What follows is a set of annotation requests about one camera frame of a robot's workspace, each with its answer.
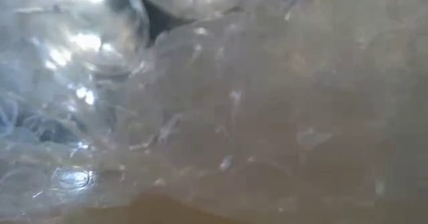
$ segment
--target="transparent plastic sheet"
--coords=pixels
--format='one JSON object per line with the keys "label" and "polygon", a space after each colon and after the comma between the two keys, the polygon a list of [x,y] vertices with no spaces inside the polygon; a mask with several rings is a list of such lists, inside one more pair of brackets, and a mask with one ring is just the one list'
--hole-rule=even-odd
{"label": "transparent plastic sheet", "polygon": [[151,186],[255,223],[426,197],[427,0],[151,0],[184,19],[154,39],[128,1],[0,0],[0,218]]}

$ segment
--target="plastic wrap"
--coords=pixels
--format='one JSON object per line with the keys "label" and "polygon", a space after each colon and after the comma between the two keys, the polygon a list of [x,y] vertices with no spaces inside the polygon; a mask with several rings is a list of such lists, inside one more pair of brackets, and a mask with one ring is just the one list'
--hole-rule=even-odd
{"label": "plastic wrap", "polygon": [[0,0],[0,219],[151,187],[255,223],[424,199],[427,5]]}

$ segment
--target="plastic bag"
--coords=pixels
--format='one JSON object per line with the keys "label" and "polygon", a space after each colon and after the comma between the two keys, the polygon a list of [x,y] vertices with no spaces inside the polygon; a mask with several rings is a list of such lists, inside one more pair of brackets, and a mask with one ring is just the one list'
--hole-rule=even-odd
{"label": "plastic bag", "polygon": [[0,218],[155,186],[256,223],[378,220],[426,192],[427,4],[0,0]]}

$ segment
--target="clear plastic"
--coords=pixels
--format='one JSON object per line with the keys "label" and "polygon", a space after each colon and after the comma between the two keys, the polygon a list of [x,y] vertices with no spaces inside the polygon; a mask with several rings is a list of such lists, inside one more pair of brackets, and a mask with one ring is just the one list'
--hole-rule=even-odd
{"label": "clear plastic", "polygon": [[0,219],[153,187],[254,223],[424,199],[427,5],[0,0]]}

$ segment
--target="crumpled plastic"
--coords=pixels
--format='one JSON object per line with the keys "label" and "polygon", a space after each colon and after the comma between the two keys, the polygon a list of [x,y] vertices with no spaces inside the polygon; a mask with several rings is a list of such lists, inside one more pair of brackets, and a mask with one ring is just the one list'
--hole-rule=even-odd
{"label": "crumpled plastic", "polygon": [[0,219],[151,187],[255,223],[424,198],[427,5],[0,0]]}

